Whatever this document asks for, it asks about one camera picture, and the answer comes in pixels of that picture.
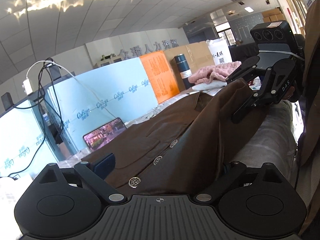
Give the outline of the smartphone playing video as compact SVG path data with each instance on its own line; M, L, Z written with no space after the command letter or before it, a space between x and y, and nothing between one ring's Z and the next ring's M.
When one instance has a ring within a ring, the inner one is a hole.
M116 118L85 134L82 138L87 147L93 152L110 143L125 130L126 126L121 118Z

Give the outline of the white power adapter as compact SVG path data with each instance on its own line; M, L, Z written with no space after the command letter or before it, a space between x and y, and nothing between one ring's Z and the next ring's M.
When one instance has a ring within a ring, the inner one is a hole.
M32 84L28 78L23 81L22 87L24 89L25 94L30 95L33 93Z

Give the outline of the dark blue thermos bottle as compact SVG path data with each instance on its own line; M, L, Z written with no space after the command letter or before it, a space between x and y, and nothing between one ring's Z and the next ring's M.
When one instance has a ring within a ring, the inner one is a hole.
M193 85L189 82L188 78L192 75L189 64L184 54L178 54L174 57L178 71L186 89L191 88Z

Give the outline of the glass door cabinet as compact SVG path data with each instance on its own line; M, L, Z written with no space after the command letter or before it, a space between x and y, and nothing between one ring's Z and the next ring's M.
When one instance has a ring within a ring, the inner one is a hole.
M124 60L124 57L121 55L118 55L118 56L115 54L110 54L108 56L102 55L101 60L98 61L93 68L97 69L97 68L108 66L110 64L117 63L123 60Z

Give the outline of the white fleece garment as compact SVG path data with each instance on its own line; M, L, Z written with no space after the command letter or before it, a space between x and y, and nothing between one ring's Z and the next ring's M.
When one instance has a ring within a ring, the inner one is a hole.
M211 89L220 89L227 85L224 81L213 80L211 83L199 83L198 85L194 85L192 90L194 91L205 91Z

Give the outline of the pink knitted sweater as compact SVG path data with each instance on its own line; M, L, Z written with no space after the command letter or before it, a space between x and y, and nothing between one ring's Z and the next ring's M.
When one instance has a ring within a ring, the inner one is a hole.
M193 84L209 84L214 80L225 82L226 78L241 65L241 61L222 63L214 66L206 66L197 70L188 77L188 81Z

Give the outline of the orange paper board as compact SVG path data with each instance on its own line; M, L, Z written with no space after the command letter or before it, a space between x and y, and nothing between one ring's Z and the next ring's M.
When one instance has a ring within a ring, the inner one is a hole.
M139 58L158 103L163 103L180 93L164 51L156 51Z

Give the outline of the brown cardboard sheet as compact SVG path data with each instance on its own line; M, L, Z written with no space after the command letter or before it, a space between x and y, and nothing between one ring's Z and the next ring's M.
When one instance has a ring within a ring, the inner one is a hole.
M202 67L215 65L213 56L208 48L206 41L167 49L164 51L164 54L170 65L171 71L174 74L180 92L185 90L185 85L174 60L175 56L177 56L178 54L185 55L192 74L194 74Z

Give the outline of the light blue foam board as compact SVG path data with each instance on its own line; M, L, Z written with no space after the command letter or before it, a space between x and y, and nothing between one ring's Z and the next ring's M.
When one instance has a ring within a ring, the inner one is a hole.
M49 162L86 148L83 136L116 119L136 119L158 105L140 59L90 70L27 97L1 116L1 175L32 177Z

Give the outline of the white printed bag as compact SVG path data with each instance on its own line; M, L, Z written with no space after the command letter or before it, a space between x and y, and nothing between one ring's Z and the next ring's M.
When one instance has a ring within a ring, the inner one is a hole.
M221 38L207 40L206 44L213 57L215 65L232 62L232 57L226 40Z

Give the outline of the black sofa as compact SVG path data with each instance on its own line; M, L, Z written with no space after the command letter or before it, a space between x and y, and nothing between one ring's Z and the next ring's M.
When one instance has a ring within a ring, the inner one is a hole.
M233 62L244 62L246 59L258 55L259 48L256 43L253 42L239 46L229 46L229 51Z

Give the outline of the brown leather jacket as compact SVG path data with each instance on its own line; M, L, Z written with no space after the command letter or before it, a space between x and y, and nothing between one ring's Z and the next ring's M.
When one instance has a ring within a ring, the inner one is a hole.
M215 96L202 92L185 96L85 159L93 163L113 154L116 165L106 182L128 197L199 193L218 178L223 165L264 121L268 107L249 111L237 124L231 120L252 94L243 80L236 80Z

